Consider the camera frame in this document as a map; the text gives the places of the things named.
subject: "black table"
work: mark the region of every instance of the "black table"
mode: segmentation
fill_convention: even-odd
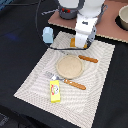
[[[38,0],[15,0],[13,3],[38,2]],[[51,113],[41,110],[13,95],[31,73],[47,47],[40,40],[35,27],[37,5],[9,6],[0,12],[0,105],[19,114],[36,119],[54,128],[77,128]],[[75,31],[49,25],[41,12],[57,9],[53,0],[42,2],[38,12],[40,36],[43,28],[53,28],[54,37],[59,31],[75,34]],[[96,37],[115,45],[103,91],[92,128],[128,127],[128,44]]]

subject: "cloth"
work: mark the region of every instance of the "cloth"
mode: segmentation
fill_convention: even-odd
[[[69,47],[71,38],[74,36],[60,32],[52,46]],[[91,128],[114,47],[104,42],[94,41],[86,51],[67,51],[76,56],[85,55],[96,58],[98,63],[83,61],[85,71],[80,77],[73,79],[74,82],[85,85],[86,90],[60,82],[61,102],[58,104],[50,102],[50,79],[46,77],[45,72],[58,75],[55,66],[58,59],[65,54],[48,49],[14,96],[81,128]]]

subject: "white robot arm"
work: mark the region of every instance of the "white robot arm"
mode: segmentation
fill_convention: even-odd
[[[76,9],[77,23],[75,27],[75,46],[83,48],[87,44],[87,38],[96,31],[95,25],[98,15],[105,0],[54,0],[60,7],[65,9]]]

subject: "blue object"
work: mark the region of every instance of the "blue object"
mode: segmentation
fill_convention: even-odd
[[[43,29],[42,37],[45,43],[53,43],[53,29],[50,27],[45,27]]]
[[[5,5],[2,5],[2,4],[9,4],[12,1],[13,0],[0,0],[0,11],[5,7]]]

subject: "wooden handle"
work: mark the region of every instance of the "wooden handle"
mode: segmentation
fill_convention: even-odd
[[[87,60],[87,61],[90,61],[90,62],[94,62],[94,63],[97,63],[98,62],[98,60],[97,59],[94,59],[94,58],[90,58],[90,57],[86,57],[86,56],[82,56],[82,55],[79,55],[78,57],[80,59]]]
[[[86,87],[84,85],[81,85],[81,84],[72,82],[72,81],[67,80],[67,79],[64,80],[64,83],[69,84],[69,85],[72,85],[72,86],[77,87],[77,88],[82,89],[82,90],[85,90],[86,89]]]

